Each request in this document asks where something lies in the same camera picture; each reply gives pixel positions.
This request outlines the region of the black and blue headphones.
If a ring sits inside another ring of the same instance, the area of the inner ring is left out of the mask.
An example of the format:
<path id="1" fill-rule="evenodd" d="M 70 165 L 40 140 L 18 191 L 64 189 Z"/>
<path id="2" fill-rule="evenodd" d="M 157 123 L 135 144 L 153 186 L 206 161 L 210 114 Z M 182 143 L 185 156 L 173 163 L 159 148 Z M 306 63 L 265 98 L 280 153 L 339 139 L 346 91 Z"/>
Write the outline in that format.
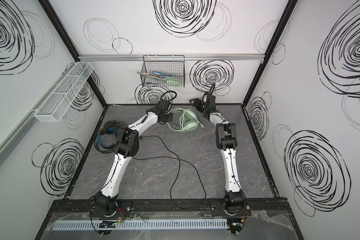
<path id="1" fill-rule="evenodd" d="M 94 142 L 95 149 L 102 154 L 112 153 L 116 145 L 116 137 L 119 135 L 120 124 L 124 122 L 108 121 L 99 130 Z"/>

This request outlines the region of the clear wall shelf bin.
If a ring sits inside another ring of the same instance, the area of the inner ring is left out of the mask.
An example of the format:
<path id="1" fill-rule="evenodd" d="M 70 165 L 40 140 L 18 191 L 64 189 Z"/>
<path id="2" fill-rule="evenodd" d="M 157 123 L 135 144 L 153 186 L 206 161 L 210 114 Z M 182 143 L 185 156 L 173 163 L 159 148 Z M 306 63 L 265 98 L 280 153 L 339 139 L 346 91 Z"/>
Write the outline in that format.
<path id="1" fill-rule="evenodd" d="M 60 122 L 72 108 L 86 111 L 93 103 L 93 91 L 87 83 L 94 68 L 90 62 L 76 62 L 62 74 L 53 91 L 34 113 L 42 123 Z"/>

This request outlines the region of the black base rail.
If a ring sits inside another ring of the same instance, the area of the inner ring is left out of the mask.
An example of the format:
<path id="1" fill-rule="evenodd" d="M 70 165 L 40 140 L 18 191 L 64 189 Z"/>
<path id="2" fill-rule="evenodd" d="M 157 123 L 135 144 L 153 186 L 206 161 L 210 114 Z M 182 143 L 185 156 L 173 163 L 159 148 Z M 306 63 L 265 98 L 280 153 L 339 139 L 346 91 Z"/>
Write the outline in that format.
<path id="1" fill-rule="evenodd" d="M 132 217 L 138 213 L 197 212 L 213 217 L 240 218 L 265 210 L 292 213 L 286 198 L 249 198 L 244 207 L 228 208 L 223 199 L 150 199 L 150 200 L 57 200 L 52 203 L 52 213 L 91 213 L 94 217 L 116 214 L 117 217 Z"/>

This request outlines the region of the black corner frame post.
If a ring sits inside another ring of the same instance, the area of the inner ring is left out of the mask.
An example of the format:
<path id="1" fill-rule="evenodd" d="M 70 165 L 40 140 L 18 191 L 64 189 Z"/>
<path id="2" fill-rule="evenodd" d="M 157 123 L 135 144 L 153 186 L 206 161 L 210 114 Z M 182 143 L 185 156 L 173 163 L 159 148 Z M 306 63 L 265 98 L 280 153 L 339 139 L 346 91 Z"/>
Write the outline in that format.
<path id="1" fill-rule="evenodd" d="M 67 31 L 65 30 L 63 24 L 61 23 L 59 17 L 57 16 L 54 8 L 52 7 L 50 1 L 48 0 L 38 0 L 39 4 L 43 8 L 44 12 L 46 13 L 47 17 L 49 18 L 50 22 L 54 26 L 55 30 L 57 31 L 58 35 L 60 36 L 61 40 L 63 41 L 64 45 L 66 46 L 67 50 L 69 51 L 70 55 L 72 56 L 73 60 L 75 62 L 79 62 L 79 52 L 77 51 L 77 48 L 74 46 L 73 41 L 69 37 Z M 95 84 L 94 78 L 89 77 L 88 79 L 89 85 L 93 92 L 95 93 L 95 96 L 99 100 L 102 107 L 105 109 L 108 105 L 103 97 L 103 94 L 100 93 L 99 88 Z"/>

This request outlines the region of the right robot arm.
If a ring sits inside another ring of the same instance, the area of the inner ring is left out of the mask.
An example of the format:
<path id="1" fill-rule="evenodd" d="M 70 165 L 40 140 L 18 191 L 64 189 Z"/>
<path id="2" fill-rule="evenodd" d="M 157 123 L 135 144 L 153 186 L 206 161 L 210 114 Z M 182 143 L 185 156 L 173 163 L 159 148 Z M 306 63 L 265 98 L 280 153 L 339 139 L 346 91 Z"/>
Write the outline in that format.
<path id="1" fill-rule="evenodd" d="M 212 84 L 201 99 L 191 99 L 190 103 L 216 127 L 216 146 L 222 155 L 225 169 L 225 211 L 230 216 L 242 214 L 247 218 L 247 198 L 240 184 L 236 162 L 237 128 L 235 123 L 227 121 L 217 110 L 215 88 L 216 85 Z"/>

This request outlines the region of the mint green headphones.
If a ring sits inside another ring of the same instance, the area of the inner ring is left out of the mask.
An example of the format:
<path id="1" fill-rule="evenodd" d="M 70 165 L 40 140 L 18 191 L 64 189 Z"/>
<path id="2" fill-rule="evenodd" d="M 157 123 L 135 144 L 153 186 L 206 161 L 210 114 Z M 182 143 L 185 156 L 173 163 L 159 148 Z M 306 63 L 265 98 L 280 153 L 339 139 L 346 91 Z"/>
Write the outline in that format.
<path id="1" fill-rule="evenodd" d="M 175 108 L 170 113 L 173 113 L 173 115 L 180 114 L 179 125 L 167 123 L 167 126 L 175 132 L 187 133 L 198 127 L 204 128 L 204 125 L 199 121 L 192 109 Z"/>

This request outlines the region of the side wall aluminium rail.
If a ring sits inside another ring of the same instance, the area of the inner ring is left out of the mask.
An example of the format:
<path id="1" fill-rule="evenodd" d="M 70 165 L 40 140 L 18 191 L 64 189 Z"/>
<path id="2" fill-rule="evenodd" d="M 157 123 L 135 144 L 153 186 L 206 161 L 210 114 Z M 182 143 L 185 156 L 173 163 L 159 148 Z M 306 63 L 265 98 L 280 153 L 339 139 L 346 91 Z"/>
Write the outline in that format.
<path id="1" fill-rule="evenodd" d="M 42 104 L 48 99 L 54 89 L 60 84 L 64 74 L 71 70 L 76 63 L 77 62 L 72 62 L 67 65 L 66 69 L 63 71 L 62 75 L 57 79 L 57 81 L 49 88 L 49 90 L 36 103 L 36 105 L 28 111 L 26 116 L 20 121 L 19 124 L 17 124 L 17 126 L 0 144 L 0 167 L 35 124 L 36 118 L 34 117 L 34 112 L 36 112 L 42 106 Z"/>

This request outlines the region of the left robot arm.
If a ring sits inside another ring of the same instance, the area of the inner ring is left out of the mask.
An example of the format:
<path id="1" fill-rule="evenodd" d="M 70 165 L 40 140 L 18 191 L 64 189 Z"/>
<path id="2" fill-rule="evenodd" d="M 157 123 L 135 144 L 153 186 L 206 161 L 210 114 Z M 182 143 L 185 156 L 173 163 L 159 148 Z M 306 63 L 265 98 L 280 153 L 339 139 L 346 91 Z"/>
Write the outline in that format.
<path id="1" fill-rule="evenodd" d="M 173 114 L 170 108 L 177 97 L 174 91 L 166 91 L 159 102 L 136 122 L 127 125 L 124 122 L 108 121 L 103 125 L 94 142 L 96 150 L 103 154 L 114 153 L 115 158 L 104 186 L 94 195 L 93 204 L 105 213 L 113 216 L 119 209 L 116 202 L 121 180 L 125 170 L 138 153 L 141 134 L 156 123 L 170 123 Z"/>

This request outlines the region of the right corner frame post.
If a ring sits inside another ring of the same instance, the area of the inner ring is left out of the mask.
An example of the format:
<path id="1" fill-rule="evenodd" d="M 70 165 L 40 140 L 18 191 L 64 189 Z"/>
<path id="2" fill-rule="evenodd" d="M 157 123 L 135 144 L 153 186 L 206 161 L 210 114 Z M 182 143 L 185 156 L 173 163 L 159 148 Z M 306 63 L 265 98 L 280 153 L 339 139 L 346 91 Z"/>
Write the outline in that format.
<path id="1" fill-rule="evenodd" d="M 251 85 L 247 91 L 247 94 L 243 101 L 243 107 L 246 107 L 250 101 L 250 98 L 252 94 L 255 91 L 256 86 L 258 85 L 261 76 L 263 75 L 263 72 L 265 71 L 265 68 L 278 44 L 279 39 L 281 38 L 282 33 L 284 32 L 284 29 L 289 22 L 289 19 L 298 3 L 298 0 L 289 0 L 287 2 L 287 5 L 283 11 L 283 14 L 279 20 L 279 23 L 272 35 L 272 38 L 270 40 L 270 43 L 268 44 L 268 47 L 265 51 L 265 56 L 263 62 L 259 65 L 256 74 L 251 82 Z"/>

